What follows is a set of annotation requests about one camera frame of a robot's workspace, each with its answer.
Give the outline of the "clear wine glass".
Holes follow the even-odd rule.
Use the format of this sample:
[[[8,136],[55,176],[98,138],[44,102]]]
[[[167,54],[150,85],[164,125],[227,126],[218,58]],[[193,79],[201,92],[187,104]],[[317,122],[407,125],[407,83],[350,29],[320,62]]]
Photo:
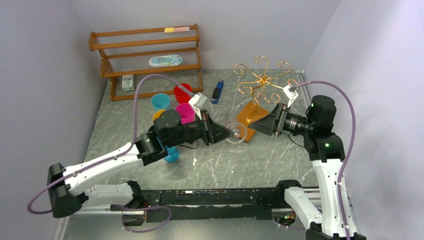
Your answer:
[[[248,134],[247,128],[237,120],[234,114],[227,113],[224,116],[224,126],[233,133],[231,137],[226,139],[229,143],[237,145],[245,141]]]

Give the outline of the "gold wire wine glass rack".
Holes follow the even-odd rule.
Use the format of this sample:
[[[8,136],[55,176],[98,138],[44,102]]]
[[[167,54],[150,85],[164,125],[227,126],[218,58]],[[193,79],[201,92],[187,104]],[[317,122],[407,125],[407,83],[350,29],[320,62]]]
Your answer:
[[[248,128],[248,125],[254,121],[259,120],[260,118],[265,117],[269,112],[261,107],[260,100],[264,100],[269,104],[278,104],[281,102],[281,96],[273,91],[270,96],[267,96],[267,87],[273,87],[275,89],[279,89],[283,91],[283,86],[279,83],[276,83],[276,80],[280,77],[286,76],[287,74],[293,71],[290,63],[286,61],[280,61],[277,63],[277,67],[282,69],[283,72],[270,76],[268,74],[268,65],[269,60],[267,57],[263,55],[258,55],[253,58],[255,63],[265,62],[265,67],[263,72],[255,73],[252,69],[250,69],[247,65],[243,63],[237,63],[233,66],[233,72],[237,75],[243,75],[245,71],[248,71],[254,76],[254,79],[251,81],[243,81],[240,82],[237,86],[237,89],[240,93],[244,95],[250,95],[252,101],[250,101],[246,107],[237,115],[237,120],[244,124],[247,128],[247,137],[244,140],[245,142],[249,142],[252,136],[255,134],[255,131]],[[286,86],[297,86],[298,83],[294,79],[288,79],[286,81]]]

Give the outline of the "pink plastic wine glass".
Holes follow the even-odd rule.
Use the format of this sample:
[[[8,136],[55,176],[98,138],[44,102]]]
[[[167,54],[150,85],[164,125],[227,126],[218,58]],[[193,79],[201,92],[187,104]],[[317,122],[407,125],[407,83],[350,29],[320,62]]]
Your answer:
[[[196,114],[189,103],[180,103],[175,110],[180,114],[182,124],[196,120]]]

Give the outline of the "red plastic wine glass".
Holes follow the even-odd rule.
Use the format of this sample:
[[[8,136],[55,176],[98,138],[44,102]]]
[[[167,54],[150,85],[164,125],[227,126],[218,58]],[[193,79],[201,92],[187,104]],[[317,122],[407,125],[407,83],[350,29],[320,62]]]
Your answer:
[[[181,85],[185,87],[189,92],[192,92],[192,87],[188,83],[182,83]],[[178,86],[175,86],[173,88],[173,93],[174,93],[176,101],[179,104],[188,103],[190,99],[192,98],[190,95],[188,95],[185,91],[183,91]]]

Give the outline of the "blue wine glass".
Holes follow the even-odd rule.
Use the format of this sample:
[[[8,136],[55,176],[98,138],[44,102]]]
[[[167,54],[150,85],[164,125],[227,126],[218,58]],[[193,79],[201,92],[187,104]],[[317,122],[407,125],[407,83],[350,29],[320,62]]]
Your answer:
[[[180,157],[180,152],[176,146],[167,148],[168,155],[164,158],[167,163],[175,163]]]

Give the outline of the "yellow plastic wine glass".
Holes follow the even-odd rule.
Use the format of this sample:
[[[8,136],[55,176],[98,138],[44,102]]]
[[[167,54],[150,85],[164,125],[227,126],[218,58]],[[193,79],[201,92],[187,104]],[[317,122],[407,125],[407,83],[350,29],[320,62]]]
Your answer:
[[[154,121],[157,118],[159,118],[161,116],[161,114],[165,111],[166,111],[165,109],[160,109],[160,110],[156,111],[152,116],[152,120]]]

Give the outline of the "teal plastic wine glass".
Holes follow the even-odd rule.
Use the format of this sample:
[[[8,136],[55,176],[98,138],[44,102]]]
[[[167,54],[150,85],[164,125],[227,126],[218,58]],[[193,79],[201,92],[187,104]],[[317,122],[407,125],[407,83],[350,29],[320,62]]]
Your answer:
[[[172,108],[171,99],[167,94],[157,93],[151,98],[151,105],[155,111],[170,110]]]

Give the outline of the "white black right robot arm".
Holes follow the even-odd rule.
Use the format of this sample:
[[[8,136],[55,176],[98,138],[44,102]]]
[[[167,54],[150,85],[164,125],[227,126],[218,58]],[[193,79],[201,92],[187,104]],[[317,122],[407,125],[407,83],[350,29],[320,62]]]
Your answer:
[[[307,240],[365,240],[357,227],[346,190],[343,164],[347,162],[344,145],[333,131],[337,108],[335,101],[316,95],[305,116],[291,113],[279,103],[267,116],[249,124],[256,132],[272,136],[284,131],[303,137],[303,145],[317,176],[321,200],[318,209],[296,180],[282,180],[276,186],[275,202],[294,211],[306,232]]]

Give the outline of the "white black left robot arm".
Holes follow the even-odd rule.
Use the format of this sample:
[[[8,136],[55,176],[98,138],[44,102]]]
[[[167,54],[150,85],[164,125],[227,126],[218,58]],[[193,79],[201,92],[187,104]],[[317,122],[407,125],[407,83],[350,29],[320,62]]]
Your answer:
[[[209,146],[232,136],[233,131],[214,122],[206,110],[201,110],[200,118],[188,123],[182,123],[176,110],[165,110],[148,131],[117,150],[76,165],[52,164],[47,175],[52,215],[64,218],[83,207],[107,204],[137,210],[144,200],[135,181],[119,185],[98,185],[97,182],[120,171],[159,161],[169,155],[171,147],[193,144],[197,140]]]

